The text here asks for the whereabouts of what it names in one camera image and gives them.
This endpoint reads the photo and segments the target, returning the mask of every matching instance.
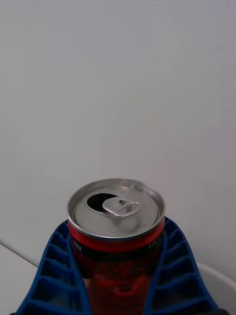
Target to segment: can lid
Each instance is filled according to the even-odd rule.
[[[161,194],[140,181],[113,178],[83,186],[70,198],[67,215],[79,232],[108,239],[138,237],[164,218]]]

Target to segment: can rim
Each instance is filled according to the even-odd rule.
[[[72,215],[73,214],[73,210],[71,211],[71,209],[69,208],[70,207],[70,203],[71,201],[74,200],[74,198],[76,197],[76,195],[78,194],[78,192],[82,189],[84,189],[86,186],[88,185],[93,185],[95,183],[99,183],[101,181],[108,181],[108,180],[124,180],[124,181],[133,181],[134,183],[141,183],[143,185],[146,186],[146,188],[149,188],[149,190],[151,191],[154,191],[156,194],[159,195],[159,197],[161,198],[161,201],[163,203],[163,210],[162,210],[162,214],[160,215],[159,219],[153,224],[151,225],[150,227],[148,227],[147,229],[145,229],[144,231],[142,231],[141,233],[137,233],[137,234],[132,234],[130,236],[102,236],[102,235],[98,235],[98,234],[93,234],[93,233],[90,233],[89,231],[81,228],[79,225],[77,225],[73,218],[72,218]],[[100,240],[106,240],[106,241],[122,241],[122,240],[132,240],[132,239],[135,239],[135,238],[139,238],[139,237],[142,237],[144,236],[145,234],[148,234],[150,233],[153,229],[155,229],[163,220],[163,218],[165,217],[165,210],[166,210],[166,204],[165,204],[165,200],[162,196],[162,194],[156,189],[154,188],[153,186],[145,183],[145,182],[142,182],[142,181],[139,181],[139,180],[134,180],[134,179],[130,179],[130,178],[122,178],[122,177],[115,177],[115,178],[104,178],[104,179],[100,179],[100,180],[97,180],[97,181],[93,181],[93,182],[90,182],[86,185],[83,185],[81,188],[79,188],[78,190],[76,190],[72,196],[70,197],[68,203],[67,203],[67,206],[66,206],[66,212],[67,212],[67,217],[68,217],[68,220],[70,222],[70,224],[80,233],[86,235],[86,236],[89,236],[91,238],[94,238],[94,239],[100,239]]]

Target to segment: red can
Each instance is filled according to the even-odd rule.
[[[140,181],[105,179],[75,192],[67,215],[93,314],[141,315],[161,251],[161,194]]]

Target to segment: white table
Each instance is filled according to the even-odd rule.
[[[25,298],[37,268],[0,245],[0,314],[17,311]]]

